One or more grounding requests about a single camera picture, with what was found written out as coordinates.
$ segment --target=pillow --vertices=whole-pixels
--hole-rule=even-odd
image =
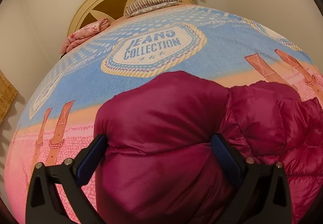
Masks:
[[[142,15],[142,14],[145,14],[145,13],[148,13],[151,11],[155,11],[155,10],[158,10],[161,8],[166,8],[166,7],[179,5],[179,4],[180,4],[180,2],[173,1],[173,2],[166,2],[166,3],[158,4],[158,5],[153,5],[153,6],[150,6],[150,7],[144,8],[144,9],[140,9],[140,10],[132,13],[130,17],[135,17],[135,16]]]
[[[154,5],[163,4],[166,2],[181,3],[182,1],[181,0],[135,0],[128,6],[126,12],[124,13],[124,16],[129,17],[138,10],[148,8]]]

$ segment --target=metal rivet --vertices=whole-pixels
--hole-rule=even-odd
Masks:
[[[276,167],[280,169],[280,168],[283,167],[283,164],[280,161],[277,161],[276,162]]]
[[[248,158],[246,158],[246,159],[245,159],[245,161],[246,161],[248,164],[250,164],[250,165],[252,165],[252,164],[254,164],[254,163],[255,163],[255,160],[254,160],[252,157],[248,157]]]
[[[35,168],[36,168],[36,169],[40,169],[42,166],[43,166],[43,163],[38,162],[38,163],[35,165]]]
[[[71,165],[72,163],[73,163],[73,159],[72,158],[67,158],[67,159],[64,160],[64,164],[66,166]]]

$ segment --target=quilted fabric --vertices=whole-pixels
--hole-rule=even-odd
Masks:
[[[163,73],[98,111],[109,145],[96,172],[98,212],[109,223],[207,224],[234,194],[212,154],[220,132],[244,157],[282,161],[297,223],[322,186],[322,108],[286,84],[227,89]]]

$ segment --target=bed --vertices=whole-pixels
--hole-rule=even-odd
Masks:
[[[85,1],[67,34],[101,17],[111,26],[66,54],[26,105],[5,163],[5,188],[19,223],[25,223],[35,164],[75,157],[93,140],[96,112],[104,102],[162,72],[183,70],[226,87],[284,83],[303,101],[317,97],[322,105],[322,74],[298,46],[269,28],[191,0],[125,19],[131,1]],[[96,207],[94,179],[82,189]],[[61,186],[58,191],[77,222]]]

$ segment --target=gold floral curtain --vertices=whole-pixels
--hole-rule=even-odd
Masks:
[[[17,94],[18,91],[0,71],[0,125]]]

